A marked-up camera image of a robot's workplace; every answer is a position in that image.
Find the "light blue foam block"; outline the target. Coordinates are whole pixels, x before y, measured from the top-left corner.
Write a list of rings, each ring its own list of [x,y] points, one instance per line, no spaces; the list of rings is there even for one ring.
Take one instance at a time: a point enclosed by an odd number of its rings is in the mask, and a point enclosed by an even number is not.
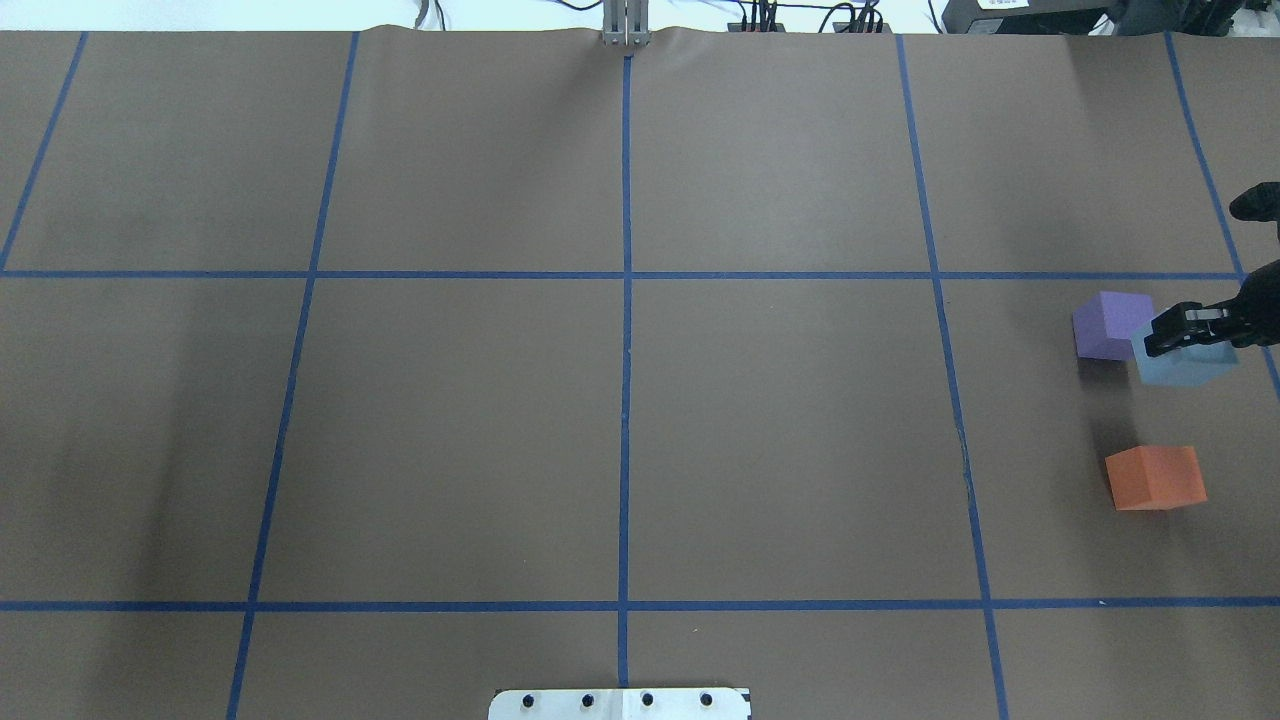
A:
[[[1192,345],[1152,357],[1146,348],[1151,332],[1146,323],[1130,337],[1138,375],[1147,386],[1199,387],[1240,365],[1231,345]]]

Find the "purple foam block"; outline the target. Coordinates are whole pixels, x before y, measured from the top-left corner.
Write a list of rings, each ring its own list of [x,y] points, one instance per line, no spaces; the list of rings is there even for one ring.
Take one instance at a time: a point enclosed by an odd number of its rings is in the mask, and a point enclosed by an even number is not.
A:
[[[1071,313],[1079,359],[1125,363],[1134,357],[1133,334],[1155,316],[1147,293],[1100,291]]]

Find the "orange foam block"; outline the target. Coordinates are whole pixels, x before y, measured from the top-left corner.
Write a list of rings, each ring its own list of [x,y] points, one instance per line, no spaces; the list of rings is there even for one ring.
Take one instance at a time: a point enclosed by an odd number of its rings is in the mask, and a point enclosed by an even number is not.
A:
[[[1137,446],[1107,456],[1103,464],[1117,511],[1165,511],[1208,500],[1190,446]]]

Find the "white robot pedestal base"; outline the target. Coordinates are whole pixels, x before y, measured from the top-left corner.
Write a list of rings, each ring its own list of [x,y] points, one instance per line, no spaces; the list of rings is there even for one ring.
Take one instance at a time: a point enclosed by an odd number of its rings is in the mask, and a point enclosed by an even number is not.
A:
[[[748,689],[657,687],[512,689],[492,700],[489,719],[751,719]]]

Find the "aluminium frame post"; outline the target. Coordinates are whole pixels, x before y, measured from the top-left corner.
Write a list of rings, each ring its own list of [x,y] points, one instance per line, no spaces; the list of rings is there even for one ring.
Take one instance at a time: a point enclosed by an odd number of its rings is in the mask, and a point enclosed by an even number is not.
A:
[[[648,0],[604,0],[602,42],[612,47],[643,47],[652,41]]]

